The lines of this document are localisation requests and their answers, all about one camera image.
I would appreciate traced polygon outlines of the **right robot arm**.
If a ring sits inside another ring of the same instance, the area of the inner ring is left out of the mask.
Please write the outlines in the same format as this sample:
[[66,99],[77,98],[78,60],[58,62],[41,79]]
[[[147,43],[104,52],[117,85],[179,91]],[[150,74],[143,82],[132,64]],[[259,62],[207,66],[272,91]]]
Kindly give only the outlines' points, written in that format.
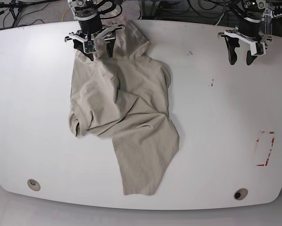
[[116,31],[124,28],[123,24],[112,23],[104,25],[101,15],[112,12],[117,6],[122,5],[121,0],[110,0],[111,6],[100,11],[107,0],[96,4],[92,0],[69,0],[68,5],[73,13],[74,19],[78,21],[80,30],[71,32],[64,41],[72,40],[74,49],[82,52],[91,61],[94,60],[93,53],[99,51],[99,43],[103,40],[106,43],[107,55],[113,57],[114,44],[116,41]]

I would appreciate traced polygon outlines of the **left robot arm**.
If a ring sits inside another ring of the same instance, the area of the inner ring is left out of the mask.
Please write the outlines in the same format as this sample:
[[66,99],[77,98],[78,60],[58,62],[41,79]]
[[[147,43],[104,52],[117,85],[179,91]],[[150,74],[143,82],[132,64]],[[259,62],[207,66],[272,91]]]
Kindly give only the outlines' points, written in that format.
[[220,32],[218,36],[225,39],[231,65],[237,62],[235,49],[240,47],[240,41],[249,45],[247,65],[251,65],[257,57],[266,54],[268,48],[266,42],[272,40],[271,36],[261,32],[261,22],[267,6],[265,0],[233,0],[228,4],[229,10],[239,19],[239,24],[234,29]]

